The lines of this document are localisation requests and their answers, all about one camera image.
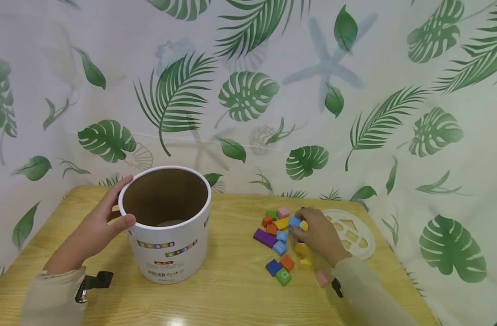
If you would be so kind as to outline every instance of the dark blue block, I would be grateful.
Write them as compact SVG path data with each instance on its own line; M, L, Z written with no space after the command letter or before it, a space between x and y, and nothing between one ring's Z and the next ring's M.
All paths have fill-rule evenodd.
M271 260L265 268L274 277L283 268L275 259Z

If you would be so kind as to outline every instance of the pink block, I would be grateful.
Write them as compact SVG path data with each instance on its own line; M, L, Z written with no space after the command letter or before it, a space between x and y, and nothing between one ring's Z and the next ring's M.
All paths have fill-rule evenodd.
M321 288L324 288L328 283L330 283L330 280L328 280L326 274L321 270L315 273L315 278L317 279L317 282L319 283L319 286Z
M290 211L286 207L280 207L276 210L278 219L284 219L285 217L290 215Z

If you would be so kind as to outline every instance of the white shape sorter disc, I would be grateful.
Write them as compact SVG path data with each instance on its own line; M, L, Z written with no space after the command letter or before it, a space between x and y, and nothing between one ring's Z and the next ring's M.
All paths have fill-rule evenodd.
M325 209L323 214L334 224L344 247L352 255L365 260L375 253L372 231L357 216L339 209Z

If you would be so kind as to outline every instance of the left hand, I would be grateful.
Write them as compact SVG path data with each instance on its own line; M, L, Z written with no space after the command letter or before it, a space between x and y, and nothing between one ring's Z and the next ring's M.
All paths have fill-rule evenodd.
M132 180L133 177L129 175L109 188L104 198L44 265L43 269L49 275L79 269L87 258L100 253L118 234L136 223L132 214L119 217L119 211L112 211L113 206L118 203L119 192ZM119 218L114 223L108 224L117 217Z

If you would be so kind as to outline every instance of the hand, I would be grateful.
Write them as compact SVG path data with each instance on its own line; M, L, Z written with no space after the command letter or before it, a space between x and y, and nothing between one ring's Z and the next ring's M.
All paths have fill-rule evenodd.
M331 267L335 267L344 258L352 257L352 254L344 249L334 224L320 210L303 208L298 210L295 216L308 223L308 231L304 232L293 225L294 235L320 254Z
M100 253L118 234L136 223L132 214L126 214L108 224L120 216L119 211L113 212L112 208L118 203L119 192L132 180L133 177L128 176L109 188L104 198L53 253L43 270L49 275L57 275L79 269L87 258Z

